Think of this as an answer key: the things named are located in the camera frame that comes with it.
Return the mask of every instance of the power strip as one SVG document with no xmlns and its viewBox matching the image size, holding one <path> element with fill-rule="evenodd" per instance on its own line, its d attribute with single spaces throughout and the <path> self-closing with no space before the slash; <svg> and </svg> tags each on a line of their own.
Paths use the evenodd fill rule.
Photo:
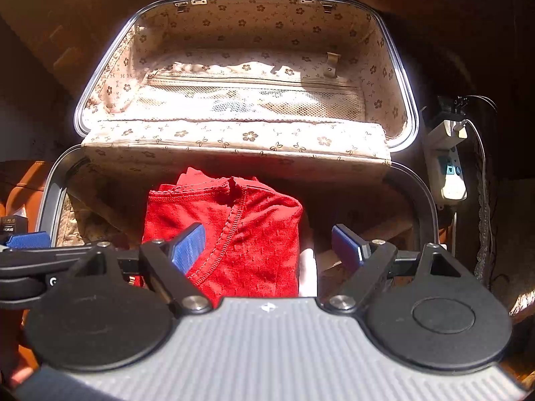
<svg viewBox="0 0 535 401">
<path fill-rule="evenodd" d="M 424 155 L 431 194 L 439 209 L 466 199 L 461 162 L 456 146 L 466 140 L 466 128 L 444 120 L 427 134 Z"/>
</svg>

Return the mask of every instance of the gray gripper base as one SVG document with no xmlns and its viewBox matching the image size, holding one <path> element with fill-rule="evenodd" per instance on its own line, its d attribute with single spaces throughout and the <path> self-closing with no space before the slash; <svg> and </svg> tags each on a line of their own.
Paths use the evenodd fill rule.
<svg viewBox="0 0 535 401">
<path fill-rule="evenodd" d="M 92 374 L 43 367 L 15 394 L 21 401 L 489 401 L 526 396 L 496 365 L 464 375 L 405 367 L 382 354 L 353 318 L 330 315 L 306 298 L 227 298 L 215 312 L 184 318 L 169 341 L 144 360 Z"/>
</svg>

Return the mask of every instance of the white cloth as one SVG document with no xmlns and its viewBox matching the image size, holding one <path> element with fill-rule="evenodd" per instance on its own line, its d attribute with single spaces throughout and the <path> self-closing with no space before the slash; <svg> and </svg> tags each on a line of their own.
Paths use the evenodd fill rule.
<svg viewBox="0 0 535 401">
<path fill-rule="evenodd" d="M 299 254 L 299 297 L 318 296 L 318 272 L 313 249 L 301 250 Z"/>
</svg>

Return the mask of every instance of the suitcase rim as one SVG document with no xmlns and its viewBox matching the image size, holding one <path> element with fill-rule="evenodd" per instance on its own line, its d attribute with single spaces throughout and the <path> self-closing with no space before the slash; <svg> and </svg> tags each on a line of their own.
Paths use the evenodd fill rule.
<svg viewBox="0 0 535 401">
<path fill-rule="evenodd" d="M 113 55 L 113 52 L 119 46 L 125 34 L 130 30 L 130 28 L 132 28 L 136 20 L 146 11 L 151 10 L 159 5 L 167 4 L 167 3 L 184 2 L 184 1 L 190 1 L 190 0 L 155 1 L 149 4 L 148 6 L 145 6 L 144 8 L 138 10 L 125 23 L 121 31 L 119 31 L 119 33 L 117 34 L 113 42 L 110 44 L 110 46 L 108 47 L 108 49 L 102 56 L 100 63 L 97 65 L 96 69 L 94 70 L 91 78 L 89 79 L 89 82 L 86 84 L 86 87 L 84 88 L 84 92 L 82 92 L 82 95 L 80 96 L 80 99 L 76 105 L 76 109 L 74 110 L 73 120 L 74 120 L 74 129 L 78 133 L 78 135 L 80 135 L 81 137 L 85 137 L 87 134 L 89 134 L 90 128 L 87 128 L 82 121 L 82 114 L 85 108 L 85 104 L 89 96 L 93 92 L 93 89 L 95 88 L 95 85 L 98 82 L 98 79 L 100 78 L 104 67 L 110 60 L 111 56 Z M 355 0 L 321 0 L 321 1 L 347 3 L 355 7 L 358 7 L 360 9 L 366 10 L 368 13 L 371 14 L 371 16 L 373 16 L 373 18 L 379 25 L 379 28 L 381 28 L 382 34 L 386 39 L 386 44 L 387 44 L 387 48 L 389 51 L 390 59 L 392 60 L 392 65 L 394 67 L 394 71 L 398 79 L 398 84 L 401 90 L 401 95 L 403 97 L 403 102 L 405 103 L 405 108 L 407 110 L 407 127 L 410 128 L 406 138 L 401 139 L 399 141 L 398 141 L 398 138 L 393 139 L 393 140 L 396 140 L 396 143 L 391 146 L 389 145 L 389 151 L 390 153 L 394 153 L 394 152 L 402 151 L 405 148 L 408 148 L 414 142 L 419 132 L 419 126 L 420 126 L 419 113 L 416 107 L 416 102 L 414 100 L 413 91 L 410 87 L 410 83 L 409 83 L 407 74 L 405 72 L 405 68 L 403 67 L 403 63 L 401 62 L 401 58 L 399 56 L 398 50 L 396 49 L 394 45 L 394 41 L 392 39 L 392 36 L 390 35 L 389 30 L 386 27 L 386 24 L 384 23 L 381 16 L 374 9 L 358 1 L 355 1 Z"/>
<path fill-rule="evenodd" d="M 90 160 L 84 155 L 82 146 L 75 145 L 65 151 L 50 170 L 41 198 L 36 231 L 47 232 L 53 243 L 56 242 L 69 177 L 88 162 Z M 403 164 L 392 162 L 383 182 L 401 193 L 413 206 L 419 226 L 415 230 L 416 248 L 422 249 L 427 243 L 439 243 L 437 209 L 422 179 Z"/>
</svg>

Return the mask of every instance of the blue object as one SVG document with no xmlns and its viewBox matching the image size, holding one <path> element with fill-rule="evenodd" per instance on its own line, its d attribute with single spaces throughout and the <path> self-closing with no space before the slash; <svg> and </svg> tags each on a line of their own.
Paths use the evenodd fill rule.
<svg viewBox="0 0 535 401">
<path fill-rule="evenodd" d="M 453 167 L 450 157 L 441 155 L 439 156 L 438 161 L 444 175 L 455 175 L 455 167 Z"/>
<path fill-rule="evenodd" d="M 171 260 L 183 274 L 186 274 L 206 247 L 206 231 L 201 223 L 194 223 L 176 240 L 170 243 Z"/>
<path fill-rule="evenodd" d="M 46 232 L 12 235 L 5 245 L 11 249 L 47 249 L 50 247 L 50 237 Z"/>
<path fill-rule="evenodd" d="M 356 271 L 371 255 L 370 245 L 345 225 L 333 226 L 331 245 L 348 270 Z"/>
</svg>

